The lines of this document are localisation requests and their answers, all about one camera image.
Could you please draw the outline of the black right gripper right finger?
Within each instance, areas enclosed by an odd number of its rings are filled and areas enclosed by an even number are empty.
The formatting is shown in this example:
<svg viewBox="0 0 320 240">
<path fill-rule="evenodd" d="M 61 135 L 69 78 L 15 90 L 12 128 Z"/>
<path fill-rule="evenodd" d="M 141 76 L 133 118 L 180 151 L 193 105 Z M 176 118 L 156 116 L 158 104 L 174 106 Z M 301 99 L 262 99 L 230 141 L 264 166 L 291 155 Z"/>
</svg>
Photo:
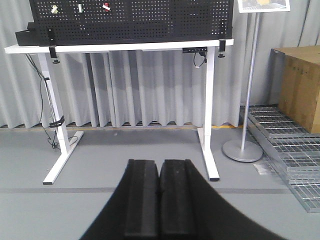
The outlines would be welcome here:
<svg viewBox="0 0 320 240">
<path fill-rule="evenodd" d="M 160 188 L 162 240 L 282 239 L 228 203 L 189 159 L 166 159 Z"/>
</svg>

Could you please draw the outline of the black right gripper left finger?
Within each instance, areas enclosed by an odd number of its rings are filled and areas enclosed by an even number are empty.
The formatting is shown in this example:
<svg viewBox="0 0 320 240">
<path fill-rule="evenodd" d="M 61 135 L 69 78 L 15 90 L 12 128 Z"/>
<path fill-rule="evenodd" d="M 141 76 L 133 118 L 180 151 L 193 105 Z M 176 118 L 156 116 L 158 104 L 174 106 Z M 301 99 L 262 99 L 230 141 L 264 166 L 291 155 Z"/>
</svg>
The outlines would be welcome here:
<svg viewBox="0 0 320 240">
<path fill-rule="evenodd" d="M 81 239 L 158 239 L 158 169 L 153 160 L 128 161 L 115 191 Z"/>
</svg>

